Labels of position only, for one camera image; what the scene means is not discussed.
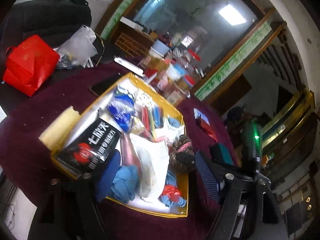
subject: gold trim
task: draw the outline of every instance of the gold trim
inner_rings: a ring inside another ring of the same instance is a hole
[[[293,107],[293,105],[297,102],[301,94],[302,93],[297,92],[293,95],[293,97],[285,105],[285,107],[282,108],[281,111],[262,128],[262,135],[264,135],[268,130],[270,130],[271,127],[274,126]]]
[[[312,102],[314,100],[314,95],[313,93],[310,93],[306,90],[304,91],[304,93],[306,93],[305,99],[299,104],[299,106],[293,111],[293,113],[282,123],[282,125],[277,128],[277,130],[274,133],[272,133],[267,139],[263,140],[262,148],[270,144],[282,132],[290,129],[295,124],[295,122],[303,115],[303,113],[308,109],[309,106],[311,106],[311,108],[306,114],[306,116],[299,122],[299,124],[289,134],[291,134],[294,130],[296,130],[303,123],[305,118],[310,115],[310,113],[313,111]]]

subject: white plastic bag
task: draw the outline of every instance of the white plastic bag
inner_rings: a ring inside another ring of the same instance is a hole
[[[161,195],[169,165],[169,150],[166,141],[150,142],[130,134],[134,150],[141,162],[141,181],[137,194],[145,202],[154,202]]]
[[[85,65],[90,57],[97,54],[96,48],[92,45],[96,35],[94,31],[82,25],[70,39],[65,41],[58,49],[61,56],[57,64],[58,69],[69,69],[79,65]]]

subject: red gift bag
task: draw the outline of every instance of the red gift bag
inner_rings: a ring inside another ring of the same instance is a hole
[[[54,72],[59,58],[38,35],[33,35],[8,56],[3,80],[31,97]]]

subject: round table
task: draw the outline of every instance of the round table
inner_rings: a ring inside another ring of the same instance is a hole
[[[52,178],[63,175],[52,165],[50,151],[40,142],[40,134],[69,106],[83,112],[96,97],[89,87],[115,73],[127,69],[111,62],[96,68],[84,69],[75,76],[55,83],[26,100],[11,111],[0,124],[0,164],[5,175],[35,205],[41,202]],[[177,109],[183,114],[187,135],[194,151],[209,155],[209,146],[215,144],[196,125],[193,108],[205,114],[218,142],[236,155],[221,118],[207,104],[191,97]],[[188,217],[167,219],[131,210],[109,200],[98,206],[107,231],[113,239],[204,239],[216,216],[219,205],[208,198],[198,172],[189,174]]]

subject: black smartphone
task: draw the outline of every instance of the black smartphone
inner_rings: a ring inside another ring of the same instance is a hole
[[[90,87],[90,91],[94,93],[97,97],[101,96],[103,92],[105,92],[109,87],[111,87],[114,83],[117,82],[119,78],[121,78],[123,74],[115,74],[111,77],[105,78],[104,80],[100,81],[99,83]]]

